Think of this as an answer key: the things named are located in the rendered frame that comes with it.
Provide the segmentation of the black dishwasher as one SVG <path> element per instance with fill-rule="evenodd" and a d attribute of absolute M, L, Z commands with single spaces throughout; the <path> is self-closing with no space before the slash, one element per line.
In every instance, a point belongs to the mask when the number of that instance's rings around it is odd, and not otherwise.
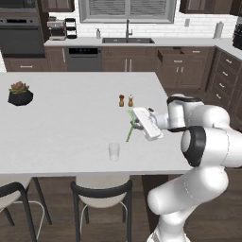
<path fill-rule="evenodd" d="M 69 72 L 101 72 L 101 49 L 99 47 L 67 47 L 65 50 Z"/>

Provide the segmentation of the succulent plant in black pot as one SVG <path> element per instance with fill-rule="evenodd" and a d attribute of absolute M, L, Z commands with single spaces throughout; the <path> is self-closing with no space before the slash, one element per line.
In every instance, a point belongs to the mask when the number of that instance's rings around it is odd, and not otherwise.
<path fill-rule="evenodd" d="M 22 81 L 12 83 L 9 89 L 9 103 L 15 106 L 24 106 L 30 103 L 33 94 L 29 91 L 29 87 Z"/>

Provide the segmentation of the window with grey blinds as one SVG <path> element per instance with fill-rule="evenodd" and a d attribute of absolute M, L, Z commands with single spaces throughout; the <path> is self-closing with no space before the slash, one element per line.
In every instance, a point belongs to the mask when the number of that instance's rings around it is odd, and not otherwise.
<path fill-rule="evenodd" d="M 172 24 L 177 0 L 78 0 L 82 23 Z"/>

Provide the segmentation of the black stool with cream seat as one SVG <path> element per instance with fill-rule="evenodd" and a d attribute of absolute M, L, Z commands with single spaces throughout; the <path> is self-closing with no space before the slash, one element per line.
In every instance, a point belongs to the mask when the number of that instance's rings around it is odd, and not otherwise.
<path fill-rule="evenodd" d="M 73 192 L 76 242 L 81 241 L 82 222 L 89 223 L 88 208 L 122 205 L 122 221 L 127 223 L 127 242 L 131 242 L 132 180 L 129 175 L 76 176 Z"/>
<path fill-rule="evenodd" d="M 28 188 L 30 186 L 30 182 L 34 181 L 35 187 L 37 189 L 40 200 L 29 200 L 28 199 Z M 38 242 L 40 232 L 43 226 L 43 218 L 46 217 L 49 225 L 52 224 L 52 220 L 50 214 L 47 209 L 47 205 L 43 196 L 43 191 L 39 180 L 37 177 L 7 177 L 0 178 L 0 213 L 4 213 L 9 224 L 14 226 L 14 221 L 11 217 L 8 207 L 11 204 L 22 203 L 24 205 L 25 213 L 26 213 L 26 221 L 30 231 L 30 237 L 32 242 Z M 30 210 L 30 203 L 35 203 L 41 206 L 42 209 L 42 217 L 39 225 L 39 229 L 35 232 L 33 218 Z"/>

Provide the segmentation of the silver coffee machine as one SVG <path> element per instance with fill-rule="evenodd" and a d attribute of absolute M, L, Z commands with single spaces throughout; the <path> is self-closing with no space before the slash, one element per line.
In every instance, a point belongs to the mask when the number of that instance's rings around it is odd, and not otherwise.
<path fill-rule="evenodd" d="M 66 39 L 66 27 L 63 20 L 55 20 L 47 22 L 50 31 L 50 41 L 64 41 Z"/>

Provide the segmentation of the black tiered rack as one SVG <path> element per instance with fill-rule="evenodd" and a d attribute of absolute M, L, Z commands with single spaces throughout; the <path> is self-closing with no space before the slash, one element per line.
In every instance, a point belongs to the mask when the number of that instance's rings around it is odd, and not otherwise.
<path fill-rule="evenodd" d="M 68 39 L 76 39 L 78 37 L 77 23 L 75 18 L 66 18 L 65 28 L 66 28 L 66 36 Z"/>

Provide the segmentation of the brown drawer cupboard run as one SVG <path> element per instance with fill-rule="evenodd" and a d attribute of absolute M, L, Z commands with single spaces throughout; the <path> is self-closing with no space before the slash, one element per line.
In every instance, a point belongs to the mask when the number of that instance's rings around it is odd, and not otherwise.
<path fill-rule="evenodd" d="M 206 91 L 229 113 L 231 126 L 242 132 L 242 60 L 217 47 Z"/>

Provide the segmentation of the black appliance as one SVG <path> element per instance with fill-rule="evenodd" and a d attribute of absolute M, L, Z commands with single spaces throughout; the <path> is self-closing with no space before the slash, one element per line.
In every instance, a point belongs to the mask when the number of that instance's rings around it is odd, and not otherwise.
<path fill-rule="evenodd" d="M 233 46 L 242 50 L 242 17 L 237 18 L 233 32 Z"/>

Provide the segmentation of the brown wall cupboard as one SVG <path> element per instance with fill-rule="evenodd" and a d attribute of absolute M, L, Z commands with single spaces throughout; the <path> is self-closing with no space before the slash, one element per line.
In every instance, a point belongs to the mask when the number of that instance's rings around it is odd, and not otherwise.
<path fill-rule="evenodd" d="M 181 0 L 180 12 L 242 16 L 242 0 Z"/>
<path fill-rule="evenodd" d="M 41 0 L 44 12 L 73 12 L 74 0 Z"/>

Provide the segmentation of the black wall oven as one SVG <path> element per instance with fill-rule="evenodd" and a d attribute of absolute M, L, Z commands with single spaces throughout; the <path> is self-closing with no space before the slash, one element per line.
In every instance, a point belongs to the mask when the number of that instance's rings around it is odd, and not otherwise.
<path fill-rule="evenodd" d="M 0 9 L 0 51 L 4 58 L 43 58 L 48 14 Z"/>

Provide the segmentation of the clear glass cup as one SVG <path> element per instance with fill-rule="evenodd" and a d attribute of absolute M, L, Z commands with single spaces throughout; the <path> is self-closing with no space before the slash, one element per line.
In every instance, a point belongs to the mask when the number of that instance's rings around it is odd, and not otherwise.
<path fill-rule="evenodd" d="M 109 156 L 111 161 L 119 159 L 120 145 L 117 142 L 109 143 Z"/>

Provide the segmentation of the brown oven housing cupboard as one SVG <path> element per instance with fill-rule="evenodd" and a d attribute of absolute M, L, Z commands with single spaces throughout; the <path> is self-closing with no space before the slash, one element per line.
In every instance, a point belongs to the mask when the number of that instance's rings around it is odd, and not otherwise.
<path fill-rule="evenodd" d="M 0 9 L 2 10 L 17 9 L 18 11 L 37 9 L 38 11 L 46 13 L 43 11 L 41 0 L 0 0 Z M 21 58 L 3 57 L 3 60 L 6 66 L 6 69 L 9 72 L 42 72 L 42 71 L 48 70 L 47 58 L 45 56 L 45 52 L 44 52 L 44 57 L 39 59 L 37 58 L 21 59 Z"/>

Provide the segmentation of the dark sink basin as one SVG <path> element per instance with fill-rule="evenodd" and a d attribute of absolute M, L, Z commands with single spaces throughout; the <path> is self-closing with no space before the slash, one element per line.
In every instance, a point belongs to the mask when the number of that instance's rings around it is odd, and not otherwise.
<path fill-rule="evenodd" d="M 102 43 L 155 43 L 151 38 L 103 38 Z"/>

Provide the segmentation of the dark grey tap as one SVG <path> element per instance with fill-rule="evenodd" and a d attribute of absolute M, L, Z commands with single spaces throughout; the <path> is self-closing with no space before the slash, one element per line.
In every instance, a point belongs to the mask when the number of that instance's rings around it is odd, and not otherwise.
<path fill-rule="evenodd" d="M 126 21 L 126 43 L 129 42 L 129 36 L 132 35 L 132 30 L 129 31 L 129 24 L 130 24 L 130 20 L 127 19 L 127 21 Z"/>

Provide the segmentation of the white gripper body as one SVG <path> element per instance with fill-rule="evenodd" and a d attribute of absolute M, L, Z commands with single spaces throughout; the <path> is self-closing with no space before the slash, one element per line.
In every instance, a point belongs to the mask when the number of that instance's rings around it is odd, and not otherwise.
<path fill-rule="evenodd" d="M 151 114 L 146 108 L 136 107 L 133 109 L 133 112 L 143 127 L 143 134 L 149 141 L 164 137 L 162 131 L 157 127 L 156 122 L 151 118 Z"/>

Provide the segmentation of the brown base cupboard run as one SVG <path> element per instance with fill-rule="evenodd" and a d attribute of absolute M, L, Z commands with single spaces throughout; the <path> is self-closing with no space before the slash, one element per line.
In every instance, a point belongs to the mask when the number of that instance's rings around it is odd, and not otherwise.
<path fill-rule="evenodd" d="M 204 91 L 211 64 L 211 47 L 180 47 L 184 53 L 182 63 L 161 62 L 158 49 L 152 46 L 103 46 L 101 49 L 104 72 L 155 72 L 163 87 L 168 90 Z M 63 46 L 47 46 L 45 53 L 50 71 L 68 71 Z"/>

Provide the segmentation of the open brown drawer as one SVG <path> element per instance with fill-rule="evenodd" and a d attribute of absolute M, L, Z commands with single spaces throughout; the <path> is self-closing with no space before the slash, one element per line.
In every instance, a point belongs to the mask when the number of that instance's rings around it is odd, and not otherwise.
<path fill-rule="evenodd" d="M 157 57 L 161 62 L 182 63 L 184 60 L 184 53 L 180 47 L 161 47 L 158 49 Z"/>

